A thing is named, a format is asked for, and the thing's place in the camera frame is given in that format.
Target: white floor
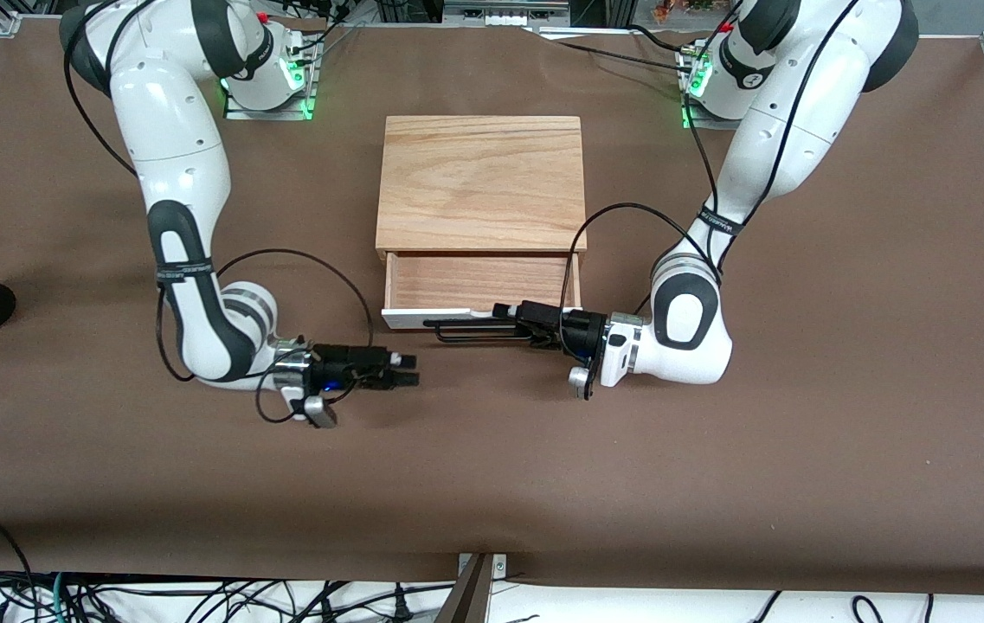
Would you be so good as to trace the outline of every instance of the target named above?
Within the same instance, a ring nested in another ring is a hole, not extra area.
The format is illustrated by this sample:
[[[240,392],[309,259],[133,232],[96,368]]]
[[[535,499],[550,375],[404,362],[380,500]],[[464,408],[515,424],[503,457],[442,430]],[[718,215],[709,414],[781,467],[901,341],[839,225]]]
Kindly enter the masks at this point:
[[[215,590],[218,584],[148,584],[128,585],[129,588],[202,588]],[[291,583],[295,602],[303,607],[322,588],[321,582]],[[370,596],[392,591],[392,584],[354,582],[342,588],[331,599],[337,608]],[[762,591],[670,591],[627,590],[627,588],[542,588],[522,584],[496,583],[492,591],[488,623],[512,623],[538,615],[535,623],[749,623],[756,618],[771,593]],[[115,614],[123,623],[183,623],[192,607],[201,598],[148,598],[148,596],[104,594]],[[408,606],[414,613],[426,613],[418,619],[432,620],[433,612],[445,600],[447,591],[410,595]],[[919,623],[923,620],[926,596],[911,594],[868,593],[879,608],[886,623]],[[283,587],[262,595],[277,606],[290,606]],[[766,623],[851,623],[852,593],[785,592],[776,602]],[[40,601],[52,600],[49,591],[41,591]],[[391,599],[374,604],[382,614],[392,613]],[[225,608],[212,614],[208,623],[223,622]],[[864,623],[876,619],[862,608]],[[4,618],[16,623],[29,617],[29,612],[12,607]],[[43,615],[43,623],[49,618]],[[344,623],[376,622],[382,620],[368,611],[343,615]],[[984,596],[937,595],[934,623],[984,623]],[[279,623],[279,616],[263,608],[242,610],[234,623]],[[310,618],[309,623],[318,623]]]

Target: brown table surface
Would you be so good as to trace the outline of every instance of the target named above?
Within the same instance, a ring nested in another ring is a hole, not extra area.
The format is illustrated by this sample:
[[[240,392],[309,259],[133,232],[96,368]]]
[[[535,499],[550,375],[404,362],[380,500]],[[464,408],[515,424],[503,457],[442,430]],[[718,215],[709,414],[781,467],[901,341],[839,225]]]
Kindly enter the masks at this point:
[[[531,582],[984,593],[975,40],[924,40],[742,235],[717,385],[635,377],[578,402],[568,358],[384,332],[420,356],[421,387],[354,394],[315,431],[160,367],[142,201],[68,101],[56,24],[0,41],[0,280],[20,301],[0,330],[0,520],[40,570],[440,579],[456,552],[496,551]],[[579,115],[589,212],[639,201],[686,223],[708,194],[652,68],[519,30],[357,29],[321,75],[311,122],[219,122],[234,190],[215,261],[303,248],[380,307],[389,114]],[[107,99],[80,94],[121,145]],[[704,137],[720,164],[729,135]],[[631,311],[672,235],[626,213],[589,236],[585,304]],[[234,277],[273,289],[283,334],[364,339],[320,268]]]

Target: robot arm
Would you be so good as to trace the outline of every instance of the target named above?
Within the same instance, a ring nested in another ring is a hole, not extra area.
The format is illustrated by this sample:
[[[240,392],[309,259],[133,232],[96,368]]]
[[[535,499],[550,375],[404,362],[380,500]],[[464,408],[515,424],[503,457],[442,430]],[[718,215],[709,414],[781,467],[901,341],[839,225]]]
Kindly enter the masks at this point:
[[[758,11],[766,5],[777,8],[775,16]],[[771,24],[749,22],[757,16]],[[712,48],[721,74],[698,96],[718,117],[742,118],[718,175],[717,196],[704,202],[689,229],[714,266],[721,266],[762,202],[807,180],[860,94],[873,87],[874,68],[886,82],[888,66],[895,66],[894,74],[906,63],[918,39],[912,24],[910,0],[743,4],[737,27]],[[745,36],[743,29],[756,36]],[[910,41],[906,55],[902,40]],[[890,48],[895,58],[886,55]],[[610,324],[601,385],[614,386],[627,372],[688,383],[721,378],[732,340],[718,283],[691,241],[681,241],[653,266],[651,305],[653,319],[645,326],[637,320]]]
[[[66,13],[61,39],[86,42],[74,67],[113,100],[184,366],[208,385],[254,390],[261,382],[279,390],[294,414],[317,426],[334,423],[323,390],[417,383],[414,372],[394,371],[413,368],[413,358],[380,347],[278,339],[277,304],[267,289],[247,281],[219,287],[211,237],[230,172],[197,82],[222,78],[244,106],[281,106],[302,87],[286,70],[286,29],[262,24],[246,0],[120,0],[77,32],[73,24],[95,7]],[[134,11],[136,19],[126,17]]]

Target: wooden box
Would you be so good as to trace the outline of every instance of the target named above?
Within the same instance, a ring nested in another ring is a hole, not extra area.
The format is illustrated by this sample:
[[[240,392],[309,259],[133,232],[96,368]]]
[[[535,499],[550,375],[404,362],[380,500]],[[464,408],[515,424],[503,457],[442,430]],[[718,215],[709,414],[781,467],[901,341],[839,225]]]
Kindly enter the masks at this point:
[[[392,328],[557,304],[585,220],[575,117],[389,117],[376,250]],[[566,306],[580,304],[580,236]]]

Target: wooden drawer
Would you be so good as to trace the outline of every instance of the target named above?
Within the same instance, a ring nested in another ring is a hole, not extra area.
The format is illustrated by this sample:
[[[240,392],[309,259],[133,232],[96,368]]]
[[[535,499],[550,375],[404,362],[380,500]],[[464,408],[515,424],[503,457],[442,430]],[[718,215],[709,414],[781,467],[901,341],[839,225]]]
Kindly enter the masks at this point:
[[[496,303],[557,305],[564,256],[388,253],[384,319],[396,330],[428,319],[487,317]],[[572,257],[564,306],[580,306],[579,255]]]

